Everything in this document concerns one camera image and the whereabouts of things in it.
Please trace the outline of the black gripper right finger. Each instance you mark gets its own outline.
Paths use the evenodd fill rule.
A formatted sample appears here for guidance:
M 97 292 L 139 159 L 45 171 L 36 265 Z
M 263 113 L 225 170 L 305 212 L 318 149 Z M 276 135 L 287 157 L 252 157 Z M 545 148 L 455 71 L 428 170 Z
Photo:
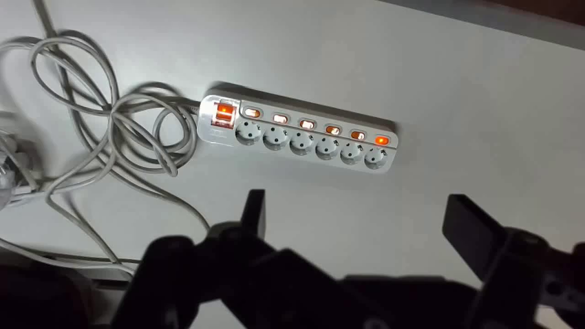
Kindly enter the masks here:
M 442 221 L 442 235 L 484 281 L 506 239 L 506 230 L 464 193 L 450 193 Z

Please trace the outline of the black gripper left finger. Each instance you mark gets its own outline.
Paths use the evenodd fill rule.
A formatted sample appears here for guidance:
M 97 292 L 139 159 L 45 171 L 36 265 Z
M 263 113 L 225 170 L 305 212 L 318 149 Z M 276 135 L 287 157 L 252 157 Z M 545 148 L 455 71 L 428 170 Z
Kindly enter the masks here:
M 265 191 L 261 188 L 248 191 L 239 223 L 256 237 L 265 235 Z

